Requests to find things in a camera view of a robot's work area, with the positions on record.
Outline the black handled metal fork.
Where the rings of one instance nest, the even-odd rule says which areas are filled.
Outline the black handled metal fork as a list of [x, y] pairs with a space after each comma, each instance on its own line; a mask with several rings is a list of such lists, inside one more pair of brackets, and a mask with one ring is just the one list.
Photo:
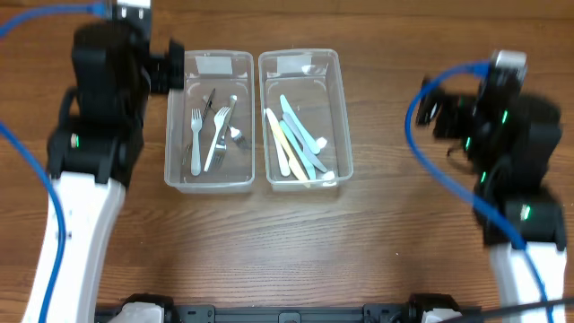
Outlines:
[[191, 143], [188, 144], [184, 150], [182, 164], [186, 165], [189, 163], [193, 174], [198, 174], [202, 171], [199, 136], [203, 128], [203, 123], [207, 112], [212, 108], [214, 94], [215, 90], [212, 90], [208, 96], [203, 97], [203, 101], [205, 103], [203, 111], [200, 111], [199, 109], [192, 109], [190, 123], [192, 139]]

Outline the white plastic fork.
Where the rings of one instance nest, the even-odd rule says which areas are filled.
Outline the white plastic fork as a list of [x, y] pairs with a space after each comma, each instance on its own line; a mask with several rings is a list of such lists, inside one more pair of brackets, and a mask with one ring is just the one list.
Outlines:
[[199, 134], [203, 127], [202, 115], [199, 109], [191, 110], [192, 129], [192, 153], [191, 153], [191, 174], [198, 176], [201, 172], [201, 157]]
[[218, 142], [218, 137], [219, 137], [219, 134], [222, 130], [224, 121], [225, 121], [229, 112], [230, 112], [230, 107], [222, 107], [217, 111], [217, 113], [213, 117], [213, 122], [215, 125], [215, 132], [214, 132], [213, 140], [212, 140], [212, 143], [211, 143], [211, 146], [210, 146], [210, 149], [208, 151], [207, 158], [205, 161], [205, 166], [204, 166], [205, 172], [207, 172], [211, 167], [214, 149], [215, 149], [215, 146]]

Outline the short metal fork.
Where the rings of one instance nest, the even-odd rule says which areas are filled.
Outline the short metal fork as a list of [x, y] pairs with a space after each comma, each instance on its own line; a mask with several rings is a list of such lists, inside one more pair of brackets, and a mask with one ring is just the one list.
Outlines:
[[[212, 107], [213, 104], [213, 100], [205, 95], [203, 97], [203, 101], [206, 104], [206, 108], [204, 109], [204, 118], [206, 116], [206, 113], [208, 110], [212, 111], [213, 113], [216, 113], [216, 110]], [[250, 149], [251, 148], [251, 144], [248, 143], [246, 137], [243, 135], [243, 133], [236, 127], [233, 126], [228, 126], [228, 133], [230, 134], [230, 137], [232, 138], [233, 142], [241, 149]]]

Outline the long metal fork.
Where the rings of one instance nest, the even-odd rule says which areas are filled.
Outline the long metal fork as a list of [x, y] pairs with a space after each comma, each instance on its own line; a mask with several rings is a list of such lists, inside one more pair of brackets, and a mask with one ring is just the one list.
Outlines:
[[230, 96], [230, 111], [228, 112], [228, 114], [226, 115], [226, 118], [224, 119], [222, 129], [220, 131], [220, 134], [218, 135], [218, 141], [216, 142], [216, 146], [214, 148], [212, 166], [215, 170], [217, 170], [221, 167], [222, 161], [223, 161], [223, 159], [225, 157], [225, 153], [227, 151], [227, 145], [225, 143], [225, 136], [226, 136], [226, 133], [227, 133], [227, 130], [229, 127], [232, 112], [233, 112], [235, 105], [237, 103], [237, 99], [238, 99], [238, 97], [235, 94], [232, 94]]

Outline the white plastic knife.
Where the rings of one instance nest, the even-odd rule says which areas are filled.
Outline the white plastic knife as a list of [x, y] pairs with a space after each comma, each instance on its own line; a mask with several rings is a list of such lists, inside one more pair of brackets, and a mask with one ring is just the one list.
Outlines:
[[303, 134], [301, 133], [301, 131], [299, 130], [299, 128], [297, 127], [297, 125], [295, 124], [295, 121], [293, 120], [293, 118], [291, 117], [290, 114], [288, 113], [284, 113], [283, 114], [283, 120], [285, 121], [285, 123], [289, 126], [289, 128], [291, 129], [291, 131], [293, 132], [293, 134], [295, 135], [295, 137], [297, 138], [297, 140], [301, 143], [302, 145], [302, 151], [304, 153], [304, 155], [306, 156], [306, 158], [319, 170], [321, 170], [322, 172], [326, 173], [327, 172], [327, 168], [326, 166], [319, 160], [319, 158], [310, 150], [309, 145], [307, 144], [307, 142], [305, 141]]
[[279, 121], [276, 115], [271, 109], [265, 109], [265, 116], [267, 117], [269, 126], [271, 127], [273, 133], [280, 173], [283, 177], [288, 177], [291, 174], [291, 169], [283, 147], [283, 130], [279, 125]]
[[303, 142], [306, 144], [306, 146], [311, 150], [313, 154], [318, 155], [320, 153], [320, 148], [317, 144], [317, 141], [310, 134], [307, 128], [303, 126], [302, 122], [297, 117], [296, 113], [291, 107], [291, 104], [288, 102], [284, 94], [280, 95], [280, 104], [283, 112], [291, 118], [292, 122], [295, 125], [295, 128], [299, 131], [299, 134], [302, 136]]

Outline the cream yellow plastic knife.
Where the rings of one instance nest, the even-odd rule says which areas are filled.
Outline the cream yellow plastic knife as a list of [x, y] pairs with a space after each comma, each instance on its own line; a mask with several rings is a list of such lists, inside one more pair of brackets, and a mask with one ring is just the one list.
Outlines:
[[301, 168], [301, 166], [297, 160], [297, 157], [293, 153], [291, 146], [290, 146], [290, 143], [289, 143], [288, 139], [286, 138], [282, 128], [280, 127], [280, 123], [279, 123], [276, 115], [269, 108], [265, 109], [265, 114], [266, 114], [266, 117], [268, 119], [268, 122], [269, 122], [271, 129], [272, 129], [273, 134], [277, 137], [277, 139], [279, 140], [282, 148], [284, 149], [284, 151], [287, 155], [288, 165], [291, 169], [291, 173], [295, 175], [297, 180], [304, 187], [309, 188], [310, 187], [309, 179], [307, 178], [304, 170]]

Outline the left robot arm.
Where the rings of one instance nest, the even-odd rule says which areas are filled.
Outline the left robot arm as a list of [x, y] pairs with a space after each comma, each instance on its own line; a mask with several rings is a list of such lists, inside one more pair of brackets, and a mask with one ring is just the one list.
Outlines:
[[147, 18], [113, 18], [74, 33], [76, 84], [66, 90], [41, 173], [55, 192], [25, 322], [92, 322], [110, 235], [144, 147], [152, 93], [184, 86], [183, 46], [150, 50]]

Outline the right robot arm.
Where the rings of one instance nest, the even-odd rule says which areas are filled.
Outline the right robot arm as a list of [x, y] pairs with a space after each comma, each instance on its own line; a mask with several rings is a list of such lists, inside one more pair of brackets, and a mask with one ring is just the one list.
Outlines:
[[[413, 155], [440, 184], [473, 208], [483, 230], [506, 322], [562, 322], [567, 230], [561, 201], [543, 184], [561, 140], [561, 112], [521, 91], [525, 68], [477, 62], [426, 78], [404, 131]], [[434, 125], [456, 140], [477, 181], [467, 189], [418, 147], [413, 126]]]

